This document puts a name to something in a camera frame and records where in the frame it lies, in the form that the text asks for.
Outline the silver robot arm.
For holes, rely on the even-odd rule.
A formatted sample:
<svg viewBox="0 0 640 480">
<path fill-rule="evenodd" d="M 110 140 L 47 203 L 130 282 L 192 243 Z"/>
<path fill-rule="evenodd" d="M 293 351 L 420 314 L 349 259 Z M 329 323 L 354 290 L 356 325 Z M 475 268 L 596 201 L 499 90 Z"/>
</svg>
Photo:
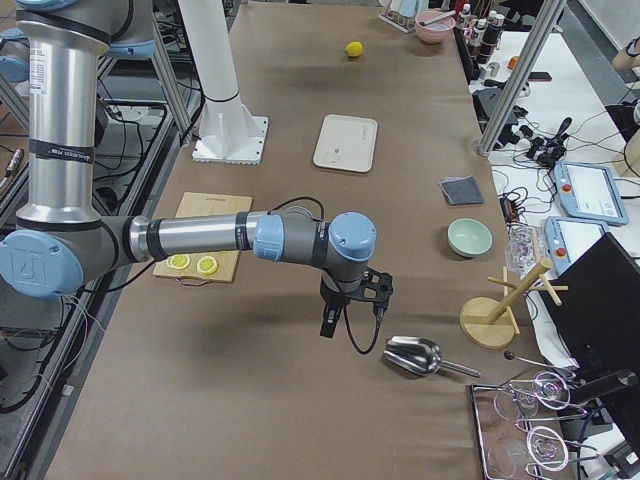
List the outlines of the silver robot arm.
<svg viewBox="0 0 640 480">
<path fill-rule="evenodd" d="M 51 299 L 116 268 L 174 254 L 252 251 L 323 273 L 321 333 L 332 337 L 353 301 L 382 318 L 393 292 L 372 269 L 377 232 L 363 214 L 332 221 L 295 208 L 150 220 L 104 217 L 92 206 L 97 62 L 149 57 L 147 1 L 21 1 L 29 54 L 29 198 L 1 243 L 1 275 L 16 291 Z"/>
</svg>

